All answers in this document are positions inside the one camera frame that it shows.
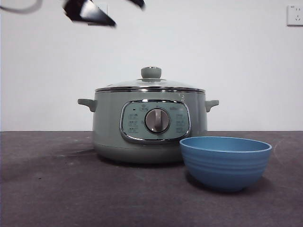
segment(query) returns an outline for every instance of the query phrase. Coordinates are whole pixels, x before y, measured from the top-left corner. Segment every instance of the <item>blue bowl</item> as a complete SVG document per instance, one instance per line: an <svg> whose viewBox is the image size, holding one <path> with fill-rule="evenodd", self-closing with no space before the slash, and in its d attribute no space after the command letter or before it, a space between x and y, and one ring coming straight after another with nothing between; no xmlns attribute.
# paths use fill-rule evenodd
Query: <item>blue bowl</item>
<svg viewBox="0 0 303 227"><path fill-rule="evenodd" d="M218 191L236 192L255 183L268 163L271 145L234 137L190 137L180 140L191 175Z"/></svg>

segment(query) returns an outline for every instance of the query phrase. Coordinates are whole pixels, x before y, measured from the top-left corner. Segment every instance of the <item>black object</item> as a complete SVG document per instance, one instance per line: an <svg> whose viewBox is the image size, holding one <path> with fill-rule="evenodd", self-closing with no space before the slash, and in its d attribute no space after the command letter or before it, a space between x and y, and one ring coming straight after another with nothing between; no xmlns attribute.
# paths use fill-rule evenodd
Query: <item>black object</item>
<svg viewBox="0 0 303 227"><path fill-rule="evenodd" d="M1 10L10 12L10 13L17 13L17 14L30 14L33 12L38 11L42 6L42 0L36 0L36 2L24 9L14 9L14 8L9 8L9 7L5 7L5 6L0 6Z"/></svg>
<svg viewBox="0 0 303 227"><path fill-rule="evenodd" d="M140 8L144 8L144 6L145 6L145 3L143 0L129 0L129 1L132 1L134 4L140 6Z"/></svg>
<svg viewBox="0 0 303 227"><path fill-rule="evenodd" d="M99 9L91 0L68 0L64 6L66 16L72 21L115 26L115 21Z"/></svg>

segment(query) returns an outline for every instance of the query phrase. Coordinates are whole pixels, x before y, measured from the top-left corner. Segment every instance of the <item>lid knob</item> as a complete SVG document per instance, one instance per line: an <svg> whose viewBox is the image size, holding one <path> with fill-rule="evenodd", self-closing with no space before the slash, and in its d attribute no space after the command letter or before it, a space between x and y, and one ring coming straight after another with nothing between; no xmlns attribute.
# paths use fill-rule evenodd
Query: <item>lid knob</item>
<svg viewBox="0 0 303 227"><path fill-rule="evenodd" d="M141 69L141 76L144 79L147 78L156 78L159 79L161 77L161 69L154 66L149 66Z"/></svg>

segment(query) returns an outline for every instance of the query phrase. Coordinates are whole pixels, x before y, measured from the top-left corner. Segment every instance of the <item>electrical outlet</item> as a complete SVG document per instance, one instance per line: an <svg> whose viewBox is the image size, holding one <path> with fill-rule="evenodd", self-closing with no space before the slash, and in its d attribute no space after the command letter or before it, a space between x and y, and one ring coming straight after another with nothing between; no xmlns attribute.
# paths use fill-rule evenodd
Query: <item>electrical outlet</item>
<svg viewBox="0 0 303 227"><path fill-rule="evenodd" d="M287 7L287 25L303 26L303 5Z"/></svg>

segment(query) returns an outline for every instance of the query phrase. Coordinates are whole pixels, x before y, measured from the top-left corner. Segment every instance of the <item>pot handle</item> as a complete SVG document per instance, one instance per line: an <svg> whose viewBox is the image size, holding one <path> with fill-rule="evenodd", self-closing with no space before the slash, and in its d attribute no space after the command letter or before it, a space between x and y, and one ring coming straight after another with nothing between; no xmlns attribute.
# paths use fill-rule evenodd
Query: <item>pot handle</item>
<svg viewBox="0 0 303 227"><path fill-rule="evenodd" d="M210 109L219 104L219 100L209 100L209 101L205 101L205 107L206 107L206 112L209 112Z"/></svg>
<svg viewBox="0 0 303 227"><path fill-rule="evenodd" d="M95 112L97 107L97 101L92 99L79 98L78 104L86 105L89 107L90 111Z"/></svg>

